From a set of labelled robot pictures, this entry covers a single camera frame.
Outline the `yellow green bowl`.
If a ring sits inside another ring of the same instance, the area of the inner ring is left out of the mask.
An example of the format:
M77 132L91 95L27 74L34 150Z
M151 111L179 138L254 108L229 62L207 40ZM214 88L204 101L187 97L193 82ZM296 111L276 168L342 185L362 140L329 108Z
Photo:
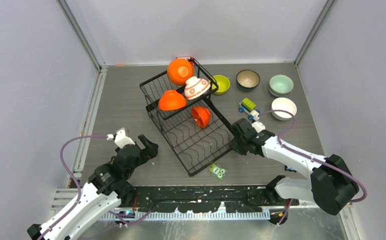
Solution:
M218 85L218 90L214 92L215 95L223 95L230 88L230 80L224 75L214 75L213 78L216 80Z

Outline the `white ribbed bowl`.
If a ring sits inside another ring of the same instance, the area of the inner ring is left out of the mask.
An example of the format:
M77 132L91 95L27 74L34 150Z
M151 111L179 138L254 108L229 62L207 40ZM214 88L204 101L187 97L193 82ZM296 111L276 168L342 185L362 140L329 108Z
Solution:
M278 97L271 103L272 115L280 121L287 121L292 119L292 115L296 116L297 106L296 104L285 97Z

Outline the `floral pale green bowl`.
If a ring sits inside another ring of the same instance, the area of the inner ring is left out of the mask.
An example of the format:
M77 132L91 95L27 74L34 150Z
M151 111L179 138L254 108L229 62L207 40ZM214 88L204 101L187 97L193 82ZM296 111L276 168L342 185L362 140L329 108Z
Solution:
M293 90L294 82L286 75L275 75L269 81L269 88L275 94L285 95Z

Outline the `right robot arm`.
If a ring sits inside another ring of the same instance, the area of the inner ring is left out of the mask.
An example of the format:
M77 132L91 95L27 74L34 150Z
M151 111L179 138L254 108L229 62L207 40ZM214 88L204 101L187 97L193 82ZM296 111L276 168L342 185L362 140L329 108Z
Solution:
M304 178L278 175L266 185L266 198L272 205L285 199L314 202L330 215L338 214L359 193L358 181L344 160L335 154L323 156L287 143L256 121L239 119L230 128L231 147L240 155L248 153L275 160Z

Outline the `black wire dish rack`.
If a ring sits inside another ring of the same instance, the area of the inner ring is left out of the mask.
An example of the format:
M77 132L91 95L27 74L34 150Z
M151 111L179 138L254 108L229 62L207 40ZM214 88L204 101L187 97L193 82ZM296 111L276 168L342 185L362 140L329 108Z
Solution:
M175 90L183 94L184 86L177 86L169 80L167 71L140 83L139 87L147 102L146 111L163 138L180 161L188 176L193 177L209 168L214 162L232 150L231 123L217 109L211 96L217 90L213 76L196 59L190 59L194 71L200 78L211 82L211 89L177 110L163 111L158 102L164 92ZM191 115L193 107L210 110L210 123L201 128Z

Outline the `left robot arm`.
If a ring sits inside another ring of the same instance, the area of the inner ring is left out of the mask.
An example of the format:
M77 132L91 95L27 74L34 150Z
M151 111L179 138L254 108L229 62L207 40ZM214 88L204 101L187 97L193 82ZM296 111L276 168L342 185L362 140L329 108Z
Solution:
M97 167L83 186L77 182L77 195L54 217L31 225L27 230L31 239L76 240L107 212L133 203L136 190L128 180L137 167L158 155L159 147L141 134L140 148L124 128L103 138L115 143L116 155Z

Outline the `pale green ringed bowl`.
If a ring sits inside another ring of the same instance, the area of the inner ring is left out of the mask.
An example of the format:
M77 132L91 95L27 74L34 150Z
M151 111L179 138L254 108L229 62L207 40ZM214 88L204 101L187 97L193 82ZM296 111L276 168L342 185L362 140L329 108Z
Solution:
M283 93L283 94L280 94L280 93L277 93L277 92L273 92L272 89L269 89L269 92L271 95L273 95L274 97L277 97L277 98L282 98L282 97L286 97L288 94L290 94L290 92L287 92L287 93Z

